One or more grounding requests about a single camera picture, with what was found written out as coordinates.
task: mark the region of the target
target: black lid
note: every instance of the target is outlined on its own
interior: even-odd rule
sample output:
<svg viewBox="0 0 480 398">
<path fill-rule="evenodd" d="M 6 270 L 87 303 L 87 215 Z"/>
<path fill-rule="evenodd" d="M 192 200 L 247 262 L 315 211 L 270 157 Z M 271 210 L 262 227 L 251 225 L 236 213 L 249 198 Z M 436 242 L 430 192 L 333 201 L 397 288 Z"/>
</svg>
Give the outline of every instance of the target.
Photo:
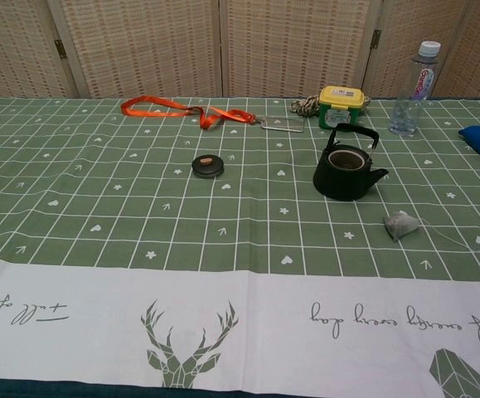
<svg viewBox="0 0 480 398">
<path fill-rule="evenodd" d="M 202 178 L 214 178 L 223 173 L 225 169 L 223 160 L 216 155 L 202 155 L 192 162 L 194 174 Z"/>
</svg>

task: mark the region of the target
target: black kettle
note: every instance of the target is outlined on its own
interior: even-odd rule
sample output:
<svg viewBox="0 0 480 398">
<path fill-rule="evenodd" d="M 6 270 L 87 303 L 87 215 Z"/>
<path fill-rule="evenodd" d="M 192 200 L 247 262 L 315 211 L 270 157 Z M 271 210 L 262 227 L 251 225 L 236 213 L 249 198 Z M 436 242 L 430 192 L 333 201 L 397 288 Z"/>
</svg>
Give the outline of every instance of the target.
<svg viewBox="0 0 480 398">
<path fill-rule="evenodd" d="M 336 139 L 337 131 L 356 132 L 374 140 L 371 154 L 380 141 L 380 135 L 372 130 L 353 124 L 340 123 L 333 130 L 328 145 L 322 151 L 317 169 L 313 174 L 313 185 L 319 192 L 338 201 L 354 201 L 389 171 L 379 168 L 371 171 L 371 155 L 365 151 L 343 145 Z"/>
</svg>

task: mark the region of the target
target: kettle spout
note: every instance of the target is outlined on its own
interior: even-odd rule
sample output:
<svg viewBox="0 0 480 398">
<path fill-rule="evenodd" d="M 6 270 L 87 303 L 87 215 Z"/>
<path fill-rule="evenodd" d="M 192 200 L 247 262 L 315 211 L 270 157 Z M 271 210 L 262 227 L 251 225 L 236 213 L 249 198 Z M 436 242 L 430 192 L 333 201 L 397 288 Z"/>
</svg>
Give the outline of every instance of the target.
<svg viewBox="0 0 480 398">
<path fill-rule="evenodd" d="M 374 184 L 376 184 L 380 180 L 380 178 L 382 178 L 388 173 L 389 173 L 389 170 L 385 170 L 384 168 L 378 168 L 373 172 L 369 172 L 369 175 L 366 178 L 366 188 L 368 189 L 372 187 Z"/>
</svg>

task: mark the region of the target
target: kettle handle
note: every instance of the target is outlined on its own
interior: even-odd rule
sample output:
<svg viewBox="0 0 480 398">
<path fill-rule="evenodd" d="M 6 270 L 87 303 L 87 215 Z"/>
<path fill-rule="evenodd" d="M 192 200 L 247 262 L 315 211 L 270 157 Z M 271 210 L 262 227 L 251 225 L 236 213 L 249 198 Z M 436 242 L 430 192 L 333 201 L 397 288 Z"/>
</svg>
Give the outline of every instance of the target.
<svg viewBox="0 0 480 398">
<path fill-rule="evenodd" d="M 330 139 L 328 140 L 328 145 L 327 149 L 330 148 L 333 145 L 333 142 L 336 139 L 336 132 L 340 131 L 347 131 L 347 132 L 355 132 L 358 134 L 363 134 L 366 135 L 367 137 L 370 137 L 374 140 L 372 143 L 372 150 L 376 149 L 376 146 L 380 142 L 380 135 L 378 134 L 377 131 L 373 129 L 368 129 L 367 127 L 363 126 L 356 126 L 354 124 L 349 124 L 349 123 L 340 123 L 336 127 L 333 128 L 332 134 L 330 134 Z"/>
</svg>

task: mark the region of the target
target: orange lanyard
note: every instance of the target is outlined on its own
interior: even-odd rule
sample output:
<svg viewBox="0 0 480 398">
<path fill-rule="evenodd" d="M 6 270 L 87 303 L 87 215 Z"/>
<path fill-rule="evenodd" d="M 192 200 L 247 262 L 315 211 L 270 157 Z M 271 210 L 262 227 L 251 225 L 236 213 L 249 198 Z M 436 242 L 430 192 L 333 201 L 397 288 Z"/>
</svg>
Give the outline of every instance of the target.
<svg viewBox="0 0 480 398">
<path fill-rule="evenodd" d="M 131 108 L 132 105 L 142 102 L 164 105 L 174 109 L 182 109 L 186 110 L 186 112 L 149 112 L 147 110 L 137 110 Z M 214 108 L 213 106 L 209 106 L 208 108 L 212 109 L 217 114 L 209 114 L 208 116 L 206 116 L 205 110 L 201 106 L 185 106 L 183 104 L 179 104 L 178 102 L 173 102 L 169 99 L 153 97 L 152 95 L 142 95 L 141 97 L 125 101 L 121 105 L 122 113 L 124 115 L 138 116 L 141 118 L 176 118 L 181 116 L 188 116 L 189 114 L 199 113 L 199 125 L 202 129 L 210 128 L 215 122 L 221 119 L 234 120 L 235 122 L 248 124 L 257 123 L 256 116 L 254 114 L 250 114 L 249 112 L 245 112 L 241 109 L 231 109 L 225 112 L 224 110 Z"/>
</svg>

